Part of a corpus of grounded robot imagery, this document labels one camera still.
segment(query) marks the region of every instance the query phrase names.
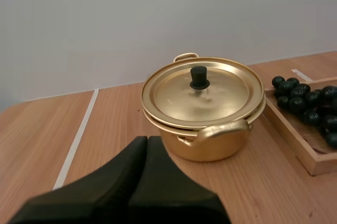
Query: pot lid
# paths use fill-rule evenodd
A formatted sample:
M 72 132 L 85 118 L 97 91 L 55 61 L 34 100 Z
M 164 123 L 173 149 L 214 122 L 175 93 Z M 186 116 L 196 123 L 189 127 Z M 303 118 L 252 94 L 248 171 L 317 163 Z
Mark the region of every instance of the pot lid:
M 144 84 L 142 104 L 154 119 L 178 128 L 204 128 L 249 116 L 264 89 L 254 71 L 232 60 L 197 54 L 154 73 Z

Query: white wall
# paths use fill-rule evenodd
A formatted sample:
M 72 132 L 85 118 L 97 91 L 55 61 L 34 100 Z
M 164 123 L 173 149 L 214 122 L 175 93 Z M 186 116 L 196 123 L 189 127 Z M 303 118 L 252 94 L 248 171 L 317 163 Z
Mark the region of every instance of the white wall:
M 246 64 L 337 49 L 337 0 L 0 0 L 0 109 L 143 81 L 183 52 Z

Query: pot side handle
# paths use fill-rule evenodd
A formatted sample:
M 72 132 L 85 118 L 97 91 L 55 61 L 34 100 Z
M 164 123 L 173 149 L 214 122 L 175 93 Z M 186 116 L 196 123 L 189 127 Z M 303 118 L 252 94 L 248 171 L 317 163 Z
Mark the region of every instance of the pot side handle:
M 183 59 L 187 59 L 187 58 L 197 58 L 197 57 L 199 57 L 199 56 L 196 53 L 184 53 L 184 54 L 181 54 L 179 56 L 176 56 L 173 59 L 173 62 L 177 62 L 179 60 L 183 60 Z
M 194 140 L 189 140 L 182 136 L 177 136 L 177 139 L 190 147 L 197 147 L 200 144 L 204 143 L 206 140 L 213 137 L 228 133 L 243 133 L 244 131 L 249 132 L 249 130 L 250 125 L 248 124 L 248 122 L 245 119 L 240 119 L 235 121 L 229 121 L 228 123 L 224 124 L 206 127 L 199 131 L 197 137 Z

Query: table surface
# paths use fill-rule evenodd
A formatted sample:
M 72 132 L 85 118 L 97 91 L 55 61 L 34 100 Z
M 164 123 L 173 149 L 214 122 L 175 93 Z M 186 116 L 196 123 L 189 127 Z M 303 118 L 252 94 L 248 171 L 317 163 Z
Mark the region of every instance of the table surface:
M 250 66 L 265 87 L 276 75 L 336 76 L 337 52 Z M 115 157 L 136 136 L 158 135 L 142 113 L 142 83 L 101 89 L 67 173 L 69 184 Z M 0 114 L 0 223 L 34 195 L 53 189 L 93 91 L 27 101 Z M 261 116 L 248 144 L 212 163 L 169 153 L 190 178 L 215 191 L 233 223 L 331 223 L 337 220 L 337 172 L 311 177 Z

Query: aluminum pot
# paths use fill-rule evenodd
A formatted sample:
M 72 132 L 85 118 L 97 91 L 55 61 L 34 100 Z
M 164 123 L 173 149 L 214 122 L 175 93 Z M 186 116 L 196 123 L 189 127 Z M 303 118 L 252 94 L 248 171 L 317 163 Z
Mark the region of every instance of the aluminum pot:
M 192 161 L 236 153 L 265 102 L 263 85 L 249 68 L 194 53 L 176 57 L 142 91 L 144 115 L 160 130 L 166 147 Z

